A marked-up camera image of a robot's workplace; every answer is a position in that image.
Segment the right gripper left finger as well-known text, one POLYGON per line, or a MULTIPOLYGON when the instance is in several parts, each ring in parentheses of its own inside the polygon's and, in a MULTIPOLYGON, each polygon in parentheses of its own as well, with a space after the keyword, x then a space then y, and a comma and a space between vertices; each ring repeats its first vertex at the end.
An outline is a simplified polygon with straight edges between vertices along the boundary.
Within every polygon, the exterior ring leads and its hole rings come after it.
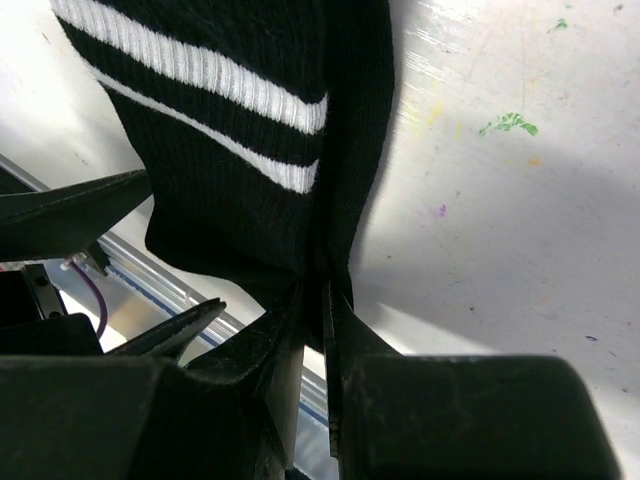
POLYGON ((1 354, 5 479, 281 479, 292 466, 304 325, 290 288, 185 365, 1 354))

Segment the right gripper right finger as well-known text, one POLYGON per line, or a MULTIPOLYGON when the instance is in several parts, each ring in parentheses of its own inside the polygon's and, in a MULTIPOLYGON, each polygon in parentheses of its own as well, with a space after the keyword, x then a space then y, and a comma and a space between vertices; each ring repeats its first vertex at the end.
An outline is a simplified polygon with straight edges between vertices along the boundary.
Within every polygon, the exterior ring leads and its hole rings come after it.
POLYGON ((403 355, 323 291, 330 451, 344 479, 617 479, 583 380, 540 355, 403 355))

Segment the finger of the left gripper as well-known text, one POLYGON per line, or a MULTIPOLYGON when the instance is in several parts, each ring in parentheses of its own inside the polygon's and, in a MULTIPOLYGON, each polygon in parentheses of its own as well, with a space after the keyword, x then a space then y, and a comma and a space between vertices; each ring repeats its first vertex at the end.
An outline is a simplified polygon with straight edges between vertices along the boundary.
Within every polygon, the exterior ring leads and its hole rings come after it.
POLYGON ((226 308, 219 298, 176 315, 107 353, 108 356, 151 356, 179 360, 189 344, 226 308))
POLYGON ((63 188, 1 196, 1 258, 43 260, 81 252, 151 195, 143 170, 63 188))

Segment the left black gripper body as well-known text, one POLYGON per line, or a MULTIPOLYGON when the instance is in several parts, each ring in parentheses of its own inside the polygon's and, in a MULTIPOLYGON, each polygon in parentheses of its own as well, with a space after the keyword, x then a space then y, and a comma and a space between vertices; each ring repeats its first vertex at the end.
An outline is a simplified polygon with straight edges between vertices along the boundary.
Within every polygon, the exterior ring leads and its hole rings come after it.
POLYGON ((1 270, 1 354, 99 356, 90 319, 70 314, 41 264, 1 270))

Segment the black white-striped sock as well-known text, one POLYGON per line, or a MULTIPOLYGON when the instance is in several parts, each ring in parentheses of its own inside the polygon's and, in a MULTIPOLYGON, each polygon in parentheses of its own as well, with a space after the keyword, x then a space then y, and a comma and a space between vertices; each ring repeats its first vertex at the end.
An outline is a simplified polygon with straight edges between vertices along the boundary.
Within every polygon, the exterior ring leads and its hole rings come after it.
POLYGON ((270 309, 353 294, 348 263, 394 96, 385 1, 55 1, 149 177, 145 244, 270 309))

